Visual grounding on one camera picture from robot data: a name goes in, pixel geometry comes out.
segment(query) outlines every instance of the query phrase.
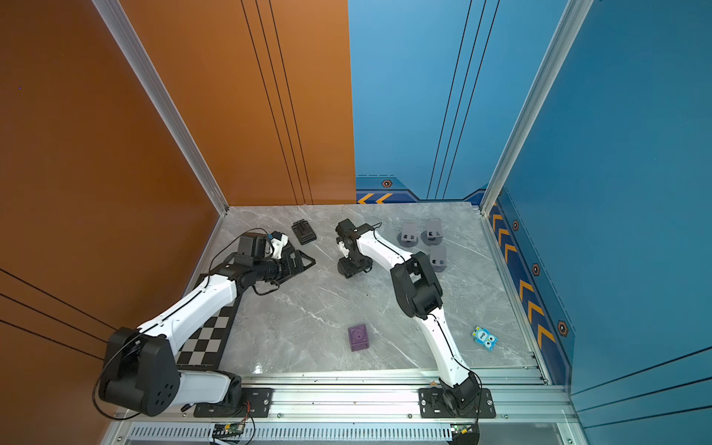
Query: blue owl figure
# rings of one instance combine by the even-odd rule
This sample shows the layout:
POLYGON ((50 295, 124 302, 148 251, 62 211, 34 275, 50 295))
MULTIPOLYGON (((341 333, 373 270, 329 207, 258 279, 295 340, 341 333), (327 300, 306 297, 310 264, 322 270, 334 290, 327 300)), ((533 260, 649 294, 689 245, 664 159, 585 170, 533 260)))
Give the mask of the blue owl figure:
POLYGON ((483 345, 485 349, 489 351, 494 348, 494 345, 497 344, 498 340, 498 338, 490 334, 487 329, 480 328, 479 326, 475 328, 475 332, 472 333, 472 336, 475 337, 475 341, 477 343, 483 345))

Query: black line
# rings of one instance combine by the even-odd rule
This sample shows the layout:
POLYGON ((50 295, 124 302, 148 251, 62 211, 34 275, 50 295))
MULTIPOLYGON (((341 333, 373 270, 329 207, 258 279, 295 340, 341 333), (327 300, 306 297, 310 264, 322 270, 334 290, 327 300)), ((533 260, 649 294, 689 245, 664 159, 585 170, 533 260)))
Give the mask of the black line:
POLYGON ((467 17, 465 17, 465 28, 462 30, 462 38, 460 39, 460 49, 457 50, 457 60, 455 61, 455 71, 452 73, 452 83, 450 84, 450 93, 447 95, 447 105, 445 105, 445 116, 443 116, 443 125, 440 127, 440 138, 438 139, 438 148, 435 150, 435 160, 433 161, 433 172, 430 174, 430 184, 428 184, 428 194, 426 199, 430 197, 430 187, 433 185, 433 176, 435 175, 435 166, 438 163, 438 153, 440 153, 440 142, 443 140, 443 131, 445 130, 445 120, 447 119, 447 110, 450 108, 450 97, 452 96, 452 88, 455 86, 455 75, 457 74, 457 65, 460 63, 460 53, 462 52, 462 43, 465 41, 465 32, 467 31, 467 21, 470 18, 470 9, 472 8, 472 0, 467 8, 467 17))
POLYGON ((652 369, 654 369, 654 368, 657 368, 657 367, 659 367, 659 366, 667 365, 667 364, 669 364, 669 363, 676 362, 677 360, 682 360, 682 359, 687 358, 687 357, 690 357, 690 356, 692 356, 692 355, 699 354, 700 352, 705 352, 705 351, 709 351, 709 350, 712 350, 712 346, 705 347, 704 349, 700 349, 699 351, 690 352, 689 354, 685 354, 685 355, 682 355, 682 356, 680 356, 680 357, 674 358, 674 359, 672 359, 672 360, 668 360, 667 362, 658 363, 657 365, 654 365, 654 366, 651 366, 651 367, 647 367, 647 368, 645 368, 644 370, 640 370, 640 371, 636 371, 636 372, 631 372, 630 374, 624 375, 623 377, 618 377, 618 378, 616 378, 616 379, 609 380, 608 382, 603 382, 603 383, 597 384, 597 385, 592 386, 592 387, 590 387, 590 388, 581 389, 580 391, 573 392, 571 395, 572 395, 572 396, 575 396, 576 394, 581 394, 582 392, 588 391, 589 389, 594 389, 594 388, 602 387, 602 386, 605 385, 605 384, 617 382, 618 380, 626 379, 626 378, 631 377, 631 376, 633 376, 633 375, 635 375, 635 374, 640 374, 641 372, 646 372, 646 371, 652 370, 652 369))
POLYGON ((452 155, 452 164, 450 164, 450 171, 447 174, 447 181, 445 181, 445 188, 443 189, 443 199, 445 198, 445 192, 447 192, 447 186, 450 184, 450 176, 452 175, 452 167, 455 166, 455 158, 457 157, 457 150, 460 148, 460 141, 462 141, 462 132, 465 130, 465 124, 467 123, 467 115, 470 114, 470 105, 472 105, 472 97, 475 95, 475 88, 477 88, 477 80, 480 78, 480 71, 482 70, 482 62, 485 60, 485 53, 487 52, 487 44, 489 43, 489 38, 492 35, 492 28, 494 28, 494 19, 497 18, 497 10, 499 9, 499 0, 497 0, 497 7, 494 10, 494 16, 492 16, 492 24, 490 25, 490 32, 487 34, 487 41, 485 42, 485 49, 482 51, 482 58, 480 59, 480 67, 477 68, 477 76, 475 76, 475 84, 472 85, 472 94, 470 94, 470 102, 467 104, 467 111, 465 112, 465 120, 462 122, 462 128, 460 129, 460 137, 457 139, 457 145, 455 146, 455 154, 452 155))
POLYGON ((672 411, 672 412, 665 412, 663 414, 653 414, 652 416, 643 416, 643 417, 636 417, 635 419, 625 419, 625 420, 617 420, 615 422, 607 422, 605 424, 598 424, 598 425, 591 425, 591 426, 584 426, 584 429, 586 428, 595 428, 597 426, 606 426, 606 425, 615 425, 615 424, 622 424, 624 422, 632 422, 634 420, 643 420, 643 419, 653 419, 654 417, 663 417, 663 416, 669 416, 671 414, 681 414, 684 412, 690 412, 690 411, 700 411, 702 409, 710 409, 712 408, 712 405, 707 405, 706 407, 697 407, 697 408, 688 408, 688 409, 681 409, 679 411, 672 411))
POLYGON ((712 380, 712 377, 705 377, 705 378, 703 378, 703 379, 695 380, 694 382, 687 382, 687 383, 676 384, 676 385, 673 386, 673 387, 667 387, 667 388, 663 388, 663 389, 656 389, 655 391, 646 392, 645 394, 639 394, 639 395, 637 395, 637 396, 626 397, 625 399, 616 400, 616 401, 614 401, 614 402, 601 403, 600 405, 596 405, 595 407, 584 408, 584 409, 578 409, 576 412, 583 412, 583 411, 588 411, 589 409, 595 409, 595 408, 605 407, 606 405, 612 405, 612 404, 618 403, 618 402, 625 402, 625 401, 627 401, 627 400, 637 399, 638 397, 645 397, 645 396, 649 396, 649 395, 652 395, 652 394, 657 394, 657 393, 659 393, 659 392, 669 391, 670 389, 682 388, 682 387, 689 386, 689 385, 691 385, 691 384, 696 384, 696 383, 700 383, 700 382, 706 382, 707 380, 712 380))
POLYGON ((302 154, 302 164, 304 165, 304 175, 307 177, 307 188, 309 188, 309 198, 314 204, 314 196, 311 192, 311 183, 309 182, 309 171, 307 171, 307 163, 304 160, 304 151, 302 151, 302 139, 299 136, 299 125, 297 125, 297 115, 294 113, 294 102, 292 102, 292 92, 289 89, 289 79, 287 79, 287 67, 284 65, 284 56, 282 56, 282 45, 279 43, 279 34, 277 33, 277 22, 274 19, 274 11, 272 10, 272 0, 269 0, 269 10, 272 13, 272 23, 274 24, 274 35, 277 36, 277 47, 279 48, 279 57, 282 59, 282 69, 284 70, 284 81, 287 83, 287 94, 289 95, 289 103, 292 105, 292 117, 294 118, 294 128, 297 129, 297 142, 299 142, 299 153, 302 154))
POLYGON ((462 90, 460 91, 460 100, 457 102, 457 111, 455 112, 455 119, 452 121, 452 128, 450 129, 450 138, 447 141, 447 149, 445 149, 445 159, 443 159, 443 168, 440 170, 440 179, 438 179, 438 187, 435 189, 435 199, 438 198, 438 191, 440 190, 440 181, 443 180, 443 172, 445 171, 445 164, 447 163, 447 154, 450 151, 450 143, 452 142, 452 135, 455 133, 455 124, 457 123, 457 115, 460 113, 460 104, 462 103, 462 95, 465 93, 465 85, 467 84, 467 78, 470 74, 470 65, 472 64, 472 55, 475 53, 475 46, 477 45, 477 37, 480 35, 480 26, 482 25, 482 18, 485 14, 485 6, 487 6, 487 0, 482 4, 482 13, 480 14, 480 22, 477 24, 477 32, 475 33, 475 41, 472 43, 472 52, 470 52, 470 61, 467 63, 467 71, 465 71, 465 81, 462 83, 462 90))
POLYGON ((255 46, 255 39, 252 37, 252 30, 250 29, 250 21, 247 19, 247 11, 245 11, 245 2, 240 0, 242 4, 242 12, 245 14, 245 22, 247 23, 247 31, 250 33, 250 40, 252 41, 252 49, 255 50, 255 59, 257 59, 257 67, 260 69, 260 76, 262 77, 262 85, 265 87, 265 95, 267 96, 267 103, 269 104, 269 110, 272 113, 272 122, 274 122, 274 130, 277 133, 277 139, 279 140, 279 146, 282 149, 282 157, 284 158, 284 167, 287 169, 287 176, 289 177, 289 184, 292 186, 292 193, 294 194, 294 204, 299 204, 297 199, 297 192, 294 190, 294 182, 292 181, 292 174, 289 172, 289 165, 287 165, 287 155, 284 153, 284 146, 282 145, 282 138, 279 136, 279 129, 277 128, 277 119, 274 118, 274 110, 272 110, 272 102, 269 100, 269 93, 267 92, 267 82, 265 82, 265 76, 262 73, 262 65, 260 64, 260 58, 257 56, 257 47, 255 46))
POLYGON ((58 342, 57 340, 52 340, 52 339, 49 338, 49 337, 45 337, 45 336, 42 335, 42 334, 34 333, 34 332, 32 332, 31 330, 27 330, 27 329, 25 329, 25 328, 20 328, 18 325, 13 325, 12 323, 7 322, 7 321, 5 321, 5 320, 0 320, 0 323, 5 323, 5 324, 8 325, 8 326, 12 326, 13 328, 18 328, 19 330, 23 330, 23 331, 25 331, 26 333, 30 333, 30 334, 32 334, 32 335, 37 335, 37 336, 40 337, 40 338, 43 338, 43 339, 45 339, 45 340, 49 340, 49 341, 51 341, 52 343, 57 343, 58 345, 62 345, 62 346, 64 346, 64 347, 68 347, 69 349, 73 349, 73 350, 75 350, 75 351, 77 351, 77 352, 81 352, 82 354, 88 355, 89 357, 94 357, 94 358, 99 359, 99 360, 102 360, 102 361, 104 360, 103 358, 97 357, 97 356, 94 355, 94 354, 90 354, 89 352, 84 352, 84 351, 82 351, 81 349, 77 349, 76 347, 73 347, 73 346, 70 346, 70 345, 65 345, 65 344, 62 343, 62 342, 58 342))
POLYGON ((65 322, 63 322, 62 320, 60 320, 59 318, 54 318, 52 315, 45 314, 45 313, 42 312, 41 310, 37 310, 37 309, 33 308, 32 306, 26 305, 25 303, 22 303, 22 302, 20 302, 20 301, 15 300, 15 299, 12 298, 12 297, 8 297, 8 296, 5 295, 4 293, 0 293, 0 296, 5 297, 5 298, 7 298, 7 299, 10 300, 10 301, 15 302, 15 303, 19 304, 20 306, 24 306, 25 308, 28 308, 28 309, 30 309, 30 310, 34 310, 35 312, 40 313, 40 314, 44 315, 44 316, 47 317, 47 318, 51 318, 51 319, 54 320, 54 321, 58 321, 58 322, 62 323, 63 325, 68 326, 68 327, 70 327, 70 328, 72 328, 72 329, 74 329, 74 330, 78 330, 79 332, 84 333, 84 334, 86 334, 86 335, 88 335, 88 336, 90 336, 90 337, 94 337, 95 339, 97 339, 97 340, 99 340, 99 341, 101 341, 101 342, 106 343, 106 340, 104 340, 104 339, 102 339, 102 338, 99 338, 99 337, 97 337, 96 335, 91 335, 90 333, 88 333, 88 332, 85 331, 85 330, 81 330, 81 329, 77 328, 76 326, 72 326, 72 325, 70 325, 69 323, 65 323, 65 322))
POLYGON ((279 93, 279 84, 277 84, 277 75, 274 72, 274 64, 272 63, 272 55, 269 51, 269 43, 267 43, 267 34, 265 33, 265 26, 262 23, 262 14, 260 14, 260 6, 255 0, 255 7, 257 8, 257 17, 260 18, 260 27, 262 28, 262 36, 265 39, 265 47, 267 48, 267 58, 269 59, 269 66, 272 68, 272 78, 274 79, 274 88, 277 90, 277 99, 279 100, 279 108, 282 110, 282 118, 284 119, 284 130, 287 132, 287 139, 289 140, 289 149, 292 152, 292 159, 294 159, 294 169, 297 171, 297 180, 299 181, 299 190, 302 191, 302 198, 306 202, 306 194, 304 193, 304 187, 302 187, 302 177, 299 174, 299 166, 297 165, 297 157, 294 155, 294 146, 292 145, 292 137, 289 135, 289 125, 287 125, 287 115, 284 114, 284 104, 282 103, 282 95, 279 93))
POLYGON ((3 268, 0 268, 0 271, 3 272, 3 273, 5 273, 5 274, 7 274, 7 275, 9 275, 9 276, 11 276, 12 278, 15 278, 17 281, 20 281, 20 282, 22 282, 22 283, 25 283, 26 285, 30 286, 32 289, 39 290, 40 292, 42 292, 43 294, 47 295, 48 297, 54 298, 54 299, 57 300, 58 302, 60 302, 60 303, 62 303, 62 304, 64 304, 64 305, 67 305, 67 306, 69 306, 70 308, 72 308, 72 309, 74 309, 74 310, 76 310, 76 311, 78 311, 78 312, 80 312, 80 313, 86 315, 87 317, 91 318, 92 320, 98 321, 99 323, 103 324, 103 325, 106 326, 107 328, 111 328, 111 329, 113 329, 113 330, 116 330, 116 328, 114 328, 112 325, 109 325, 109 324, 107 324, 107 323, 104 323, 103 321, 99 320, 98 318, 93 317, 93 316, 87 314, 87 313, 84 312, 83 310, 81 310, 81 309, 79 309, 79 308, 77 308, 77 307, 75 307, 75 306, 72 306, 71 304, 67 303, 67 302, 64 301, 64 300, 61 300, 61 299, 55 297, 55 296, 52 295, 51 293, 46 292, 46 291, 44 291, 44 290, 38 288, 38 287, 35 286, 34 284, 28 283, 27 281, 23 280, 22 278, 18 277, 17 275, 13 275, 12 273, 9 273, 8 271, 6 271, 6 270, 3 269, 3 268))

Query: purple block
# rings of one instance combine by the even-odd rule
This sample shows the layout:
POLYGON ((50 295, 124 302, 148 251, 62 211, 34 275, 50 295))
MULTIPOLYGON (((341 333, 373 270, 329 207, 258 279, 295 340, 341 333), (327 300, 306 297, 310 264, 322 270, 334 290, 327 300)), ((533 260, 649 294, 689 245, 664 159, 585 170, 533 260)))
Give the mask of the purple block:
POLYGON ((358 325, 353 328, 349 328, 349 342, 351 343, 351 352, 368 348, 366 325, 358 325))

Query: gray 3d printed part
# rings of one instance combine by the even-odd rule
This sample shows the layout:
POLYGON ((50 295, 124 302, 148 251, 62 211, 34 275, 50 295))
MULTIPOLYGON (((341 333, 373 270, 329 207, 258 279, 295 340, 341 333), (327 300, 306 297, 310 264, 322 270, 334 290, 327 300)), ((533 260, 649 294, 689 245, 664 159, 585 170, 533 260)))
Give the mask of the gray 3d printed part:
POLYGON ((420 234, 428 246, 437 246, 443 241, 443 224, 440 218, 430 218, 426 221, 425 232, 420 234))
POLYGON ((398 234, 398 244, 403 247, 413 247, 418 244, 418 228, 415 221, 403 223, 401 233, 398 234))
POLYGON ((447 248, 445 246, 432 246, 430 248, 430 266, 436 272, 442 272, 447 267, 447 248))

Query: checkerboard pattern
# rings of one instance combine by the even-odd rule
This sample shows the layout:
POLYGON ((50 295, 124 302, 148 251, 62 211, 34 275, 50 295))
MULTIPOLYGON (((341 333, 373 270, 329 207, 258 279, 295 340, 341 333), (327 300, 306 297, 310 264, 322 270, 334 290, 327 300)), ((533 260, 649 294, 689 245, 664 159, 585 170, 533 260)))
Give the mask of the checkerboard pattern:
POLYGON ((217 370, 227 337, 237 313, 236 300, 224 306, 190 336, 178 351, 176 364, 182 370, 217 370))

